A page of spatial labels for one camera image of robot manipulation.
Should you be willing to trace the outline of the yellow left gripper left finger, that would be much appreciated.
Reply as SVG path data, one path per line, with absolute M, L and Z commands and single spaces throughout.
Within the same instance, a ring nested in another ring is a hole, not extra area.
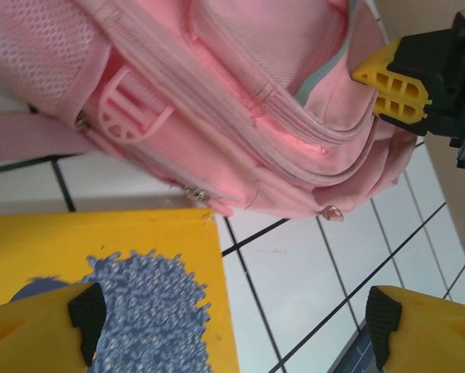
M 106 315 L 98 283 L 0 305 L 0 373 L 87 373 Z

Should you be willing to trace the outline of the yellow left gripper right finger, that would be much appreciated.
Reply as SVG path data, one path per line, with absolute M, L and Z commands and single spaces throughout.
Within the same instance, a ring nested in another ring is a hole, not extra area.
M 465 373 L 465 305 L 373 286 L 365 320 L 382 373 Z

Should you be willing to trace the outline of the yellow book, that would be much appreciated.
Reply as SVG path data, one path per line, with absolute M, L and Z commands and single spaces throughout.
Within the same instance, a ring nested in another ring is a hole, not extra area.
M 98 283 L 87 373 L 240 373 L 212 211 L 0 216 L 0 305 Z

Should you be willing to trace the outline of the pink backpack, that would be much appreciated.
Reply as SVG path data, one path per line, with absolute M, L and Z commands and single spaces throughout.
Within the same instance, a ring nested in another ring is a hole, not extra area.
M 341 220 L 408 165 L 365 0 L 0 0 L 0 161 L 103 151 L 223 215 Z

